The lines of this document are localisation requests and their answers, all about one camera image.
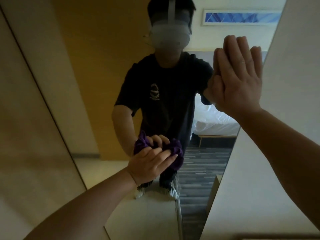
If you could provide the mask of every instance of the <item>white vr headset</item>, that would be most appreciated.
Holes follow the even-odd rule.
[[[168,16],[156,14],[151,18],[150,41],[158,49],[183,49],[191,37],[191,17],[189,13],[175,11],[176,0],[169,0]]]

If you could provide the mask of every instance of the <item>striped carpet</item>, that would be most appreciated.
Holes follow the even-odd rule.
[[[184,240],[199,240],[205,226],[206,205],[216,174],[223,174],[231,148],[189,147],[182,168],[178,171],[178,186]]]

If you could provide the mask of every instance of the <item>hand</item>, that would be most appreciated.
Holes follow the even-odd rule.
[[[246,37],[234,35],[225,38],[223,47],[215,50],[218,61],[212,85],[215,106],[235,120],[241,120],[261,111],[261,48],[249,49]]]
[[[170,143],[170,140],[163,136],[163,135],[153,135],[153,136],[147,136],[147,139],[151,146],[154,146],[154,143],[156,142],[158,144],[158,147],[162,148],[162,143],[164,142],[166,145]]]
[[[161,148],[146,147],[129,161],[126,170],[137,185],[150,182],[169,167],[177,158],[177,154],[170,156],[171,151]]]

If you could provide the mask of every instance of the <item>white bed sheet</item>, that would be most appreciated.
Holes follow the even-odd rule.
[[[196,135],[236,136],[240,125],[214,105],[204,105],[200,94],[195,96],[193,133]]]

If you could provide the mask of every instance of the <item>purple rag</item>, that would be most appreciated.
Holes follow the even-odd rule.
[[[157,148],[158,145],[155,143],[154,146],[151,146],[146,133],[142,130],[139,134],[138,140],[134,144],[134,150],[133,154],[136,155],[139,153],[142,149],[146,147],[152,147],[153,149]],[[165,150],[170,150],[171,151],[171,156],[178,154],[178,157],[174,162],[169,166],[169,168],[172,168],[173,170],[178,171],[182,164],[183,164],[183,151],[182,151],[182,146],[179,140],[172,139],[170,144],[166,145],[165,143],[162,144],[162,149]]]

